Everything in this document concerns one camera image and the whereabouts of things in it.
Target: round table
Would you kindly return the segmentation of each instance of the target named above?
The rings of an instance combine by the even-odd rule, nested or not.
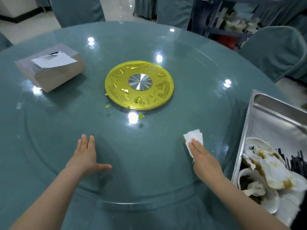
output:
[[[87,69],[40,92],[14,62],[60,42],[79,52]],[[162,66],[174,81],[171,99],[139,112],[142,119],[131,119],[131,110],[104,95],[108,72],[133,60]],[[283,99],[274,83],[237,53],[170,26],[104,22],[12,46],[0,53],[0,68],[4,229],[65,167],[82,134],[95,136],[98,162],[113,169],[81,181],[62,229],[237,228],[195,175],[182,136],[200,129],[204,146],[231,178],[252,89]]]

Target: black baseboard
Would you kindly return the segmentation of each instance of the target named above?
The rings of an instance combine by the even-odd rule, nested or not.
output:
[[[45,7],[45,10],[50,10],[51,8],[50,7]],[[40,13],[44,12],[44,9],[42,7],[38,7],[34,10],[31,10],[29,12],[26,12],[22,15],[19,15],[15,18],[11,18],[11,17],[8,17],[8,16],[3,16],[3,15],[0,15],[0,20],[3,20],[3,21],[7,21],[7,22],[11,22],[11,23],[20,23],[26,19],[29,19],[35,15],[38,15]]]

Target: chair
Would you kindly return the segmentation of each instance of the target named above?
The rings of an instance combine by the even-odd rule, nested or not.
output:
[[[13,44],[0,32],[0,51],[7,49]]]
[[[152,20],[157,12],[156,5],[157,0],[135,0],[133,16],[137,14]]]
[[[239,54],[277,82],[304,63],[307,44],[293,27],[264,27],[251,36]]]
[[[50,3],[61,27],[105,22],[99,0],[50,0]]]

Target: white paper napkin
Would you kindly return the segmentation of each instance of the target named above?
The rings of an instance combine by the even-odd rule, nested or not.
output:
[[[195,140],[198,140],[202,145],[204,145],[203,134],[200,132],[199,129],[197,129],[194,131],[189,131],[187,134],[184,134],[183,137],[185,139],[185,145],[187,146],[190,156],[193,158],[193,162],[194,162],[194,157],[189,148],[189,142],[192,142],[192,139],[194,138]]]
[[[32,61],[41,68],[54,68],[77,62],[75,59],[61,51],[45,56],[40,56],[39,58],[32,59]]]

